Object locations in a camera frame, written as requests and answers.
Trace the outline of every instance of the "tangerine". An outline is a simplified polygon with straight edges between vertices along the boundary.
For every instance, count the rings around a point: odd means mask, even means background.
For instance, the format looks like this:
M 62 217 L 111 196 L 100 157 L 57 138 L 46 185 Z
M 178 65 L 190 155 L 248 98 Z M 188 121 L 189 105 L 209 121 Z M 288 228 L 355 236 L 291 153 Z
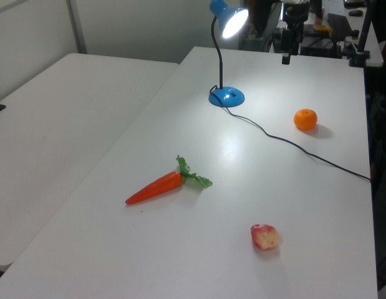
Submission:
M 311 109 L 301 109 L 295 113 L 294 123 L 300 130 L 311 130 L 317 123 L 316 112 Z

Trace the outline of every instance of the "red apple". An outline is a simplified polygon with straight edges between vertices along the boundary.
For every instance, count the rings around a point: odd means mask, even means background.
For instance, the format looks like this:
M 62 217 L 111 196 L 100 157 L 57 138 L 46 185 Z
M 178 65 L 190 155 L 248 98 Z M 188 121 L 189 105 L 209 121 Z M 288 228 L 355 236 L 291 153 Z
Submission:
M 259 249 L 269 249 L 278 245 L 279 234 L 277 230 L 267 224 L 255 224 L 251 228 L 254 244 Z

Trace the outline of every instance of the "green leaves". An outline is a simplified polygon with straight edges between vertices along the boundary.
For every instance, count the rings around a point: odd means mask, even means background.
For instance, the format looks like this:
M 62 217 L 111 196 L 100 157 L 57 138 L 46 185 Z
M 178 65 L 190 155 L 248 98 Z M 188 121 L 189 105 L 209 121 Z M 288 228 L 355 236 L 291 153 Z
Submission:
M 178 162 L 179 162 L 181 176 L 184 176 L 186 178 L 196 179 L 197 181 L 199 181 L 201 183 L 201 185 L 204 188 L 208 188 L 208 187 L 212 186 L 212 182 L 209 179 L 204 178 L 202 176 L 197 176 L 196 173 L 190 173 L 190 166 L 187 165 L 186 160 L 184 158 L 182 158 L 178 155 L 176 160 L 178 160 Z

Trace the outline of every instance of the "plastic fruit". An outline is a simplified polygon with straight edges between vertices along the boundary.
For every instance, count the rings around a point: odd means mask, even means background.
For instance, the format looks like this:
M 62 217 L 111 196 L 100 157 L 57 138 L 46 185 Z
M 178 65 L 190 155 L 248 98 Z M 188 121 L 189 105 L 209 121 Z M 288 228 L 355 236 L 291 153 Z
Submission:
M 255 224 L 251 228 L 251 236 L 259 249 L 273 248 L 279 243 L 279 234 L 271 225 Z
M 295 113 L 294 123 L 300 130 L 311 130 L 317 123 L 316 112 L 311 109 L 301 109 Z

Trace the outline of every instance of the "toy carrot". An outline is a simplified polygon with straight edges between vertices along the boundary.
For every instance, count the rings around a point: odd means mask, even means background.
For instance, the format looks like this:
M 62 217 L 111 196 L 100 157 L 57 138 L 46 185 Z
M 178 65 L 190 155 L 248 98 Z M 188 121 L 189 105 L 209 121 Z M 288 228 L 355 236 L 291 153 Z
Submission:
M 182 184 L 183 177 L 196 179 L 204 188 L 212 186 L 212 182 L 209 179 L 197 176 L 196 173 L 191 174 L 190 167 L 187 165 L 184 158 L 179 157 L 178 155 L 176 160 L 179 162 L 180 172 L 172 171 L 171 173 L 168 173 L 157 179 L 156 181 L 141 189 L 139 192 L 129 197 L 126 200 L 126 204 L 136 204 L 140 201 L 144 201 L 164 192 L 171 191 L 172 189 L 175 189 Z

